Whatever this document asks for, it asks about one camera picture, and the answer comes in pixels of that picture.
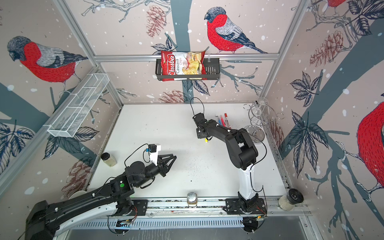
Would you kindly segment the pink pen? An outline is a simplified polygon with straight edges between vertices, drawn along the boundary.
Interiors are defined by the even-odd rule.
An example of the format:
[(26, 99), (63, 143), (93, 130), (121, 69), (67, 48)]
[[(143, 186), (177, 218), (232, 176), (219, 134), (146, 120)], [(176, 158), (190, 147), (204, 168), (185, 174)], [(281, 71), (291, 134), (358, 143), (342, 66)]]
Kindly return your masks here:
[(226, 123), (222, 115), (220, 115), (220, 119), (221, 119), (222, 126), (226, 127)]

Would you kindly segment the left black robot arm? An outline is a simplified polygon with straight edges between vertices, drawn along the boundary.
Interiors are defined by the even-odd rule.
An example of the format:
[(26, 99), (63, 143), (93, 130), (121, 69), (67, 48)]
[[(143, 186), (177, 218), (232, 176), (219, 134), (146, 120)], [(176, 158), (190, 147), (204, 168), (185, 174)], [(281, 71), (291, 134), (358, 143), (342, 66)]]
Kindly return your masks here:
[(94, 191), (58, 203), (35, 204), (26, 219), (25, 239), (52, 240), (61, 232), (99, 217), (133, 215), (136, 218), (141, 208), (131, 200), (135, 189), (150, 186), (157, 175), (165, 177), (176, 159), (173, 154), (159, 155), (156, 164), (147, 166), (136, 161)]

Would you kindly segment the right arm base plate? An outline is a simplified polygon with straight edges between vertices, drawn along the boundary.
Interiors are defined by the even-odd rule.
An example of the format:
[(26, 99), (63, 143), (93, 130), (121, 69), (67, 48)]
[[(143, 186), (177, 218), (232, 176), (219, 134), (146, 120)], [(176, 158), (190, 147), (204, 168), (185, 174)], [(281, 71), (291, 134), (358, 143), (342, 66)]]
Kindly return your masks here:
[(228, 215), (265, 215), (267, 213), (267, 207), (263, 199), (257, 199), (257, 201), (226, 199), (223, 210)]

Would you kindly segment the white marker pen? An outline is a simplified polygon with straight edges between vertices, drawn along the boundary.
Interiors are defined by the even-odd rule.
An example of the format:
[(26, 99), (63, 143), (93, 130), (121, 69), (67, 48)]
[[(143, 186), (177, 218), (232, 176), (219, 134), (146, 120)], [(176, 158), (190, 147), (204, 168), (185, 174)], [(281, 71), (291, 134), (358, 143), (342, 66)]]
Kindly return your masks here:
[(227, 126), (229, 129), (231, 129), (232, 127), (231, 127), (231, 125), (230, 125), (230, 123), (229, 123), (228, 117), (225, 117), (225, 120), (226, 120), (226, 126)]

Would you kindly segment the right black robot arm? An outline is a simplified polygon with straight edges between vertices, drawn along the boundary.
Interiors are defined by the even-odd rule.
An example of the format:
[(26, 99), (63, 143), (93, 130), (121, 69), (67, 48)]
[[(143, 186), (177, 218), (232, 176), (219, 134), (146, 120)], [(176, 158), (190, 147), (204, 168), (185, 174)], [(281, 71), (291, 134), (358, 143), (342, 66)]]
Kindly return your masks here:
[(203, 113), (193, 116), (199, 139), (217, 138), (223, 141), (232, 164), (239, 169), (239, 206), (244, 213), (252, 213), (259, 203), (259, 194), (253, 190), (251, 166), (259, 155), (250, 135), (245, 129), (230, 129), (215, 120), (206, 120)]

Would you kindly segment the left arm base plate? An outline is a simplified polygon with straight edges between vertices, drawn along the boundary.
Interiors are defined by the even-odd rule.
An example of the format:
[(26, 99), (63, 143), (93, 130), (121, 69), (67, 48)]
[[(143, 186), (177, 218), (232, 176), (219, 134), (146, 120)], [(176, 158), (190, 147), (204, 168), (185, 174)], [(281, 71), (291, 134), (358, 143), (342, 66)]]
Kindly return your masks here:
[(120, 200), (117, 204), (117, 211), (112, 215), (112, 217), (145, 216), (148, 202), (149, 201), (145, 199)]

